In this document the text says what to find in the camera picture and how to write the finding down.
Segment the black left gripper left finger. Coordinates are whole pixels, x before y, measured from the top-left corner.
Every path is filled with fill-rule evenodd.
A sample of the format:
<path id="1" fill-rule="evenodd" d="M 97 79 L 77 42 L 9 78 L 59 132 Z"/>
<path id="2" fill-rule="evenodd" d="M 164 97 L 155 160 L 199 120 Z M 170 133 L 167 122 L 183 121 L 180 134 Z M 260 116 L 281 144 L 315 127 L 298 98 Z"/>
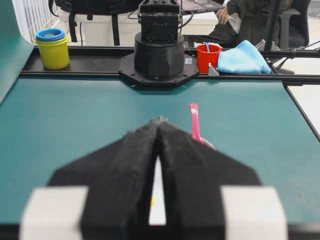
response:
<path id="1" fill-rule="evenodd" d="M 149 224 L 158 127 L 153 120 L 53 173 L 50 187 L 88 187 L 84 239 L 129 240 Z"/>

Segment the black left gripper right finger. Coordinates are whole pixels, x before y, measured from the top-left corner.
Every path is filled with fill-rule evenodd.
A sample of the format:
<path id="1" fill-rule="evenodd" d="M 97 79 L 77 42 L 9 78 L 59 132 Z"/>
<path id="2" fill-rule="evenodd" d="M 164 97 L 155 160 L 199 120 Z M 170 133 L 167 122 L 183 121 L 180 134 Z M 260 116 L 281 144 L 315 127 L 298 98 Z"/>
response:
<path id="1" fill-rule="evenodd" d="M 223 240 L 226 221 L 221 186 L 261 186 L 249 166 L 156 120 L 166 223 L 178 240 Z"/>

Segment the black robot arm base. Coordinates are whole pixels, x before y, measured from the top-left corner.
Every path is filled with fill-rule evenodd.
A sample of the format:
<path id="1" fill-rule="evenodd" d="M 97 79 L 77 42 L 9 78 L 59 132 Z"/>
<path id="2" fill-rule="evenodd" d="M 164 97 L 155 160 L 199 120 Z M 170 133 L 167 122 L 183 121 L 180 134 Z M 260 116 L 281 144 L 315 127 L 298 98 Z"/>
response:
<path id="1" fill-rule="evenodd" d="M 144 0 L 138 6 L 141 31 L 134 52 L 121 58 L 119 74 L 137 85 L 172 88 L 199 74 L 196 58 L 185 54 L 183 12 L 175 0 Z"/>

